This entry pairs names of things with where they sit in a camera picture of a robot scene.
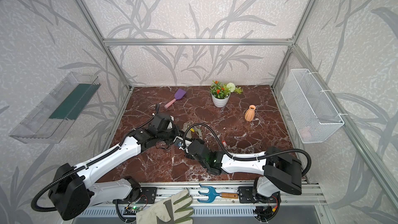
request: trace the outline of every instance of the white flower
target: white flower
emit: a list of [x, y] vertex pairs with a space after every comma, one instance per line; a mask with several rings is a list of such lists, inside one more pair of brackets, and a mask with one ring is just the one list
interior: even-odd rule
[[234, 83], [232, 83], [232, 82], [230, 82], [230, 83], [228, 83], [228, 84], [226, 84], [226, 88], [228, 88], [228, 90], [230, 91], [230, 92], [233, 92], [233, 91], [235, 91], [235, 84]]

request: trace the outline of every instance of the potted plant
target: potted plant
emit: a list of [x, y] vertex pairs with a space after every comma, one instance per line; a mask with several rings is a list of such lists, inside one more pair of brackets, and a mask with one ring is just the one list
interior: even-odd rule
[[232, 92], [241, 94], [243, 90], [240, 87], [236, 87], [232, 82], [223, 84], [219, 81], [213, 81], [213, 84], [210, 86], [210, 92], [214, 105], [216, 107], [225, 107]]

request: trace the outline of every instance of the transparent container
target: transparent container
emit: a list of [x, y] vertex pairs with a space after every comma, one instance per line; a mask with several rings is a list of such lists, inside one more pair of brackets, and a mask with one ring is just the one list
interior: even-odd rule
[[303, 143], [323, 142], [344, 125], [308, 69], [291, 69], [281, 94]]
[[97, 78], [69, 73], [10, 136], [23, 143], [59, 143], [100, 87]]

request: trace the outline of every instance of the wooden handle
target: wooden handle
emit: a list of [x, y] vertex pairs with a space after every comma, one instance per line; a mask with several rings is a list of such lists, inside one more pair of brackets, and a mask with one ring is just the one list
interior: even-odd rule
[[238, 199], [238, 194], [236, 193], [221, 193], [221, 197], [222, 198], [234, 198], [234, 199]]
[[164, 107], [167, 109], [167, 108], [169, 108], [174, 102], [176, 102], [176, 99], [171, 100], [171, 101], [168, 102]]

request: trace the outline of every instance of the marble surface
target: marble surface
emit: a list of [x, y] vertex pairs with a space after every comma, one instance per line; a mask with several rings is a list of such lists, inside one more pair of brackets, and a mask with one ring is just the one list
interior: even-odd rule
[[[187, 93], [167, 110], [164, 105], [174, 98], [178, 87], [136, 87], [132, 92], [112, 146], [121, 141], [124, 133], [147, 121], [154, 112], [154, 104], [161, 103], [160, 112], [174, 116], [174, 122], [182, 128], [189, 120], [204, 122], [212, 127], [227, 149], [233, 153], [255, 153], [269, 146], [292, 148], [282, 117], [268, 85], [243, 86], [243, 94], [233, 93], [224, 108], [213, 105], [209, 87], [181, 87]], [[249, 105], [256, 106], [252, 122], [244, 119]], [[211, 150], [221, 150], [211, 133], [201, 128], [203, 139]], [[104, 175], [99, 182], [119, 180], [131, 176], [137, 182], [172, 181], [224, 181], [252, 180], [256, 174], [233, 173], [214, 176], [195, 160], [184, 157], [175, 146], [168, 149], [158, 144], [135, 156]]]

